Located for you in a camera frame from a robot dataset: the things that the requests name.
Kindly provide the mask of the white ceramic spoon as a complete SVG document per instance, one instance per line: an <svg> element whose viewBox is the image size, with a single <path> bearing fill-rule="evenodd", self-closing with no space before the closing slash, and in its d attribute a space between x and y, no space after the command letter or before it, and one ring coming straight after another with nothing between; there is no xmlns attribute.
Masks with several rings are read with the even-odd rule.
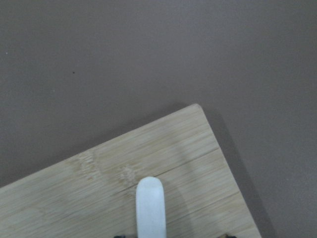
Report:
<svg viewBox="0 0 317 238"><path fill-rule="evenodd" d="M158 178L146 177L137 185L136 223L139 238L167 237L164 189Z"/></svg>

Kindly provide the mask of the bamboo cutting board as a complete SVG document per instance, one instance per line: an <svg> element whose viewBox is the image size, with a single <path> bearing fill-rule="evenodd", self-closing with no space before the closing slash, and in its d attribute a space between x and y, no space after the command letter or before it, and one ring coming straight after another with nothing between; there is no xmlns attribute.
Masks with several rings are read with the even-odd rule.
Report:
<svg viewBox="0 0 317 238"><path fill-rule="evenodd" d="M260 237L197 104L2 187L0 235L133 238L136 187L148 176L163 184L169 238Z"/></svg>

